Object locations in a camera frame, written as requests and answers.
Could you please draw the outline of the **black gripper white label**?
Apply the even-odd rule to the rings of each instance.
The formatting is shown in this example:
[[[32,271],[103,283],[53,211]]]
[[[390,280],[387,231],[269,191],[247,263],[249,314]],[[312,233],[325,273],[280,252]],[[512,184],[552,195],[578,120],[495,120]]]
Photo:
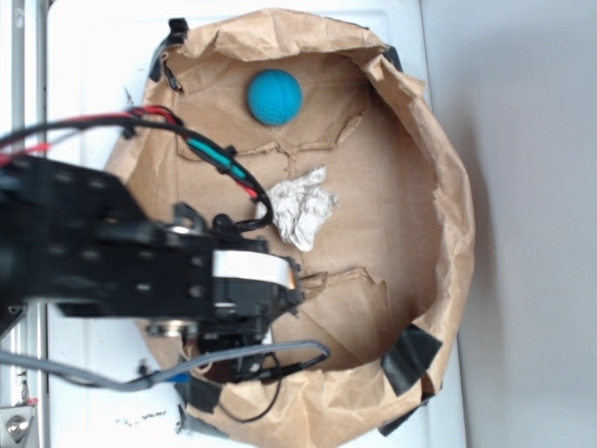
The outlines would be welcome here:
[[[209,315],[196,344],[202,354],[262,346],[271,325],[304,301],[301,267],[268,252],[265,242],[218,248],[212,255]]]

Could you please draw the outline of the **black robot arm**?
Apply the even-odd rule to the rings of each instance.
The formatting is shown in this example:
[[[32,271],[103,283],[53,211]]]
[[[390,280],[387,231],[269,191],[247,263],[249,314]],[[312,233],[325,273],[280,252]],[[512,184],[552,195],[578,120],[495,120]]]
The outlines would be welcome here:
[[[148,217],[108,173],[19,156],[1,170],[1,331],[31,301],[77,318],[132,318],[203,352],[261,343],[295,312],[299,266],[225,215],[177,203]]]

